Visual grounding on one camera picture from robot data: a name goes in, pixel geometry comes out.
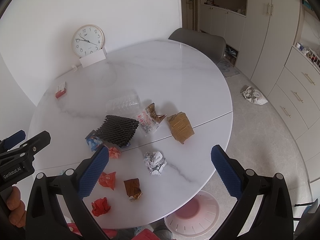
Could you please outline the person's left hand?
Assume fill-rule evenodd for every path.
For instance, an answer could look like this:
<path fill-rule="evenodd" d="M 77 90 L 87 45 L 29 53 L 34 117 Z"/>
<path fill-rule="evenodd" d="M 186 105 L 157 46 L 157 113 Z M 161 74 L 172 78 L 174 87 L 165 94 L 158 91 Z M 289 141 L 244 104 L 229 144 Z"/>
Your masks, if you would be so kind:
<path fill-rule="evenodd" d="M 25 204 L 21 200 L 20 190 L 13 186 L 12 192 L 7 199 L 7 207 L 10 210 L 9 221 L 12 225 L 22 228 L 25 226 L 26 210 Z"/>

